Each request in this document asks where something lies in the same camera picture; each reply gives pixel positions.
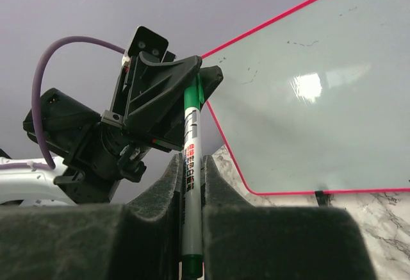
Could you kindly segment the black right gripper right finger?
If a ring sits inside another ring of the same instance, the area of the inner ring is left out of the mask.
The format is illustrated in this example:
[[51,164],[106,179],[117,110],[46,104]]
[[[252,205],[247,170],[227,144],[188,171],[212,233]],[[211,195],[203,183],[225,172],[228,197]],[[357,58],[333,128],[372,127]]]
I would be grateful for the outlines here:
[[202,161],[206,279],[375,279],[354,219],[339,208],[253,206]]

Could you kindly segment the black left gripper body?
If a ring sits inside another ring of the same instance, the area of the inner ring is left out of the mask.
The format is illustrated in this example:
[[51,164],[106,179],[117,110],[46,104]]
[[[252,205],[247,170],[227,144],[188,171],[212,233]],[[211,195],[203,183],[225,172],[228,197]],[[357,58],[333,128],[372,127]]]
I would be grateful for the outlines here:
[[140,182],[147,168],[143,158],[151,149],[179,150],[179,139],[124,130],[128,93],[118,94],[104,115],[55,88],[40,98],[46,146],[67,166],[54,183],[77,204],[108,203],[120,180]]

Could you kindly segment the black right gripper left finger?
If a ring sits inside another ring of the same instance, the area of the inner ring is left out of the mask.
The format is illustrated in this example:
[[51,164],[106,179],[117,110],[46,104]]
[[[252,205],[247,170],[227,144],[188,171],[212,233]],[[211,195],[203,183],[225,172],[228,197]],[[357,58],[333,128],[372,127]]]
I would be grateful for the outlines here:
[[1,208],[1,278],[177,279],[182,173],[127,204]]

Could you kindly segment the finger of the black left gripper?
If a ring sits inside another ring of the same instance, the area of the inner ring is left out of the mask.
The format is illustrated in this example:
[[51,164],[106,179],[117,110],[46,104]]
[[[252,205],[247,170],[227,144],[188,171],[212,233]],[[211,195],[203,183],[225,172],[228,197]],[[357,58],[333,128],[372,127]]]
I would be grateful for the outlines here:
[[202,58],[152,62],[147,53],[131,58],[131,88],[126,101],[124,130],[138,136],[182,138],[183,94],[194,81]]
[[[179,77],[182,79],[182,87],[180,88],[179,96],[179,145],[184,143],[184,89],[188,87],[188,80],[192,79],[193,72],[182,72]],[[207,101],[212,93],[217,89],[224,79],[222,69],[218,66],[202,67],[199,69],[199,75],[201,77],[202,88],[204,92],[204,100]]]

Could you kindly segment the pink framed whiteboard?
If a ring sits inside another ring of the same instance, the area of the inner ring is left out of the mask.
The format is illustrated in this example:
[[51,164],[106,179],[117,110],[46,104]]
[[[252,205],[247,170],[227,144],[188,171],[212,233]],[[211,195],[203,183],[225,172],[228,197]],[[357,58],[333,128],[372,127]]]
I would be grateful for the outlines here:
[[409,0],[308,0],[203,58],[250,193],[409,189]]

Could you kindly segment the green whiteboard marker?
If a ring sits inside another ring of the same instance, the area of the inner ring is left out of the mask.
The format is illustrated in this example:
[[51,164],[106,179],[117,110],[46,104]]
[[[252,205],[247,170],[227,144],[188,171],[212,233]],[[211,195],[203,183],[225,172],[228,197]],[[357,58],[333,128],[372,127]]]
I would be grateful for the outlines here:
[[184,149],[181,214],[181,262],[183,279],[203,276],[201,195],[201,77],[184,91]]

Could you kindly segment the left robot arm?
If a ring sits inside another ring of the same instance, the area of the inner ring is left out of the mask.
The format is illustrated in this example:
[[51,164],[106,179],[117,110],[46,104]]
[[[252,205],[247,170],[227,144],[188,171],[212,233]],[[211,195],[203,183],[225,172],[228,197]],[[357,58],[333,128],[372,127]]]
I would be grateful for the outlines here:
[[33,204],[108,203],[119,183],[137,183],[151,149],[180,151],[185,142],[184,93],[192,81],[206,101],[223,80],[216,65],[203,67],[198,56],[160,62],[147,53],[133,56],[120,71],[109,110],[97,113],[52,88],[35,95],[23,122],[37,141],[34,118],[55,167],[45,160],[1,157],[1,202]]

